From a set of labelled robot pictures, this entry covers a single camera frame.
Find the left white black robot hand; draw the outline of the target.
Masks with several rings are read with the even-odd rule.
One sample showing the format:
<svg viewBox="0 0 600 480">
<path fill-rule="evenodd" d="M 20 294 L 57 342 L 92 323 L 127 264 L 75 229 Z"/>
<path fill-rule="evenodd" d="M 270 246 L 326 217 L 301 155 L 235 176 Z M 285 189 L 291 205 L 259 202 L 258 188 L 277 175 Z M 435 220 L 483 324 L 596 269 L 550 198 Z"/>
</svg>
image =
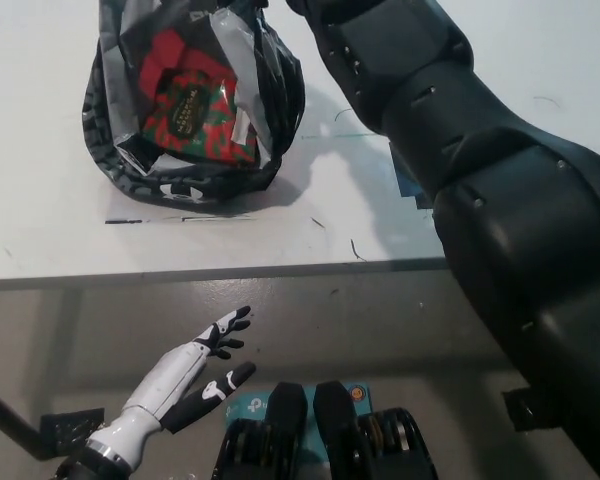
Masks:
<svg viewBox="0 0 600 480">
<path fill-rule="evenodd" d="M 207 359 L 229 359 L 229 348 L 244 346 L 230 339 L 233 331 L 250 325 L 248 306 L 212 323 L 193 340 L 164 354 L 109 425 L 96 430 L 87 447 L 134 472 L 141 464 L 147 439 L 164 429 L 176 433 L 198 421 L 242 385 L 256 370 L 245 362 L 189 393 L 206 366 Z"/>
</svg>

